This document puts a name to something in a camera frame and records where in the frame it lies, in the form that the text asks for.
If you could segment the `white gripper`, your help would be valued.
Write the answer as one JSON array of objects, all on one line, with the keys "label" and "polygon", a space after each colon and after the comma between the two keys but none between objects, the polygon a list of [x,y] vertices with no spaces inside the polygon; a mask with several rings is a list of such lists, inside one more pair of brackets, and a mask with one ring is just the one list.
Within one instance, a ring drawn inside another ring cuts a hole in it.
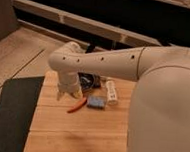
[{"label": "white gripper", "polygon": [[[80,99],[83,97],[81,92],[81,84],[79,81],[79,77],[77,73],[61,73],[58,74],[58,89],[62,93],[71,93],[76,99]],[[62,97],[62,93],[57,92],[56,100],[60,100]]]}]

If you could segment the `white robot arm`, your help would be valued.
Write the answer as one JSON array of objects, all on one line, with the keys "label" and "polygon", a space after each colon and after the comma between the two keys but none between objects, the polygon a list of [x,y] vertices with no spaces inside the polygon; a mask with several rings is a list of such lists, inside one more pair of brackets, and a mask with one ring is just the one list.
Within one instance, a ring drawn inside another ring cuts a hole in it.
[{"label": "white robot arm", "polygon": [[80,72],[134,81],[127,152],[190,152],[190,48],[149,46],[85,54],[72,42],[49,56],[59,87],[74,92]]}]

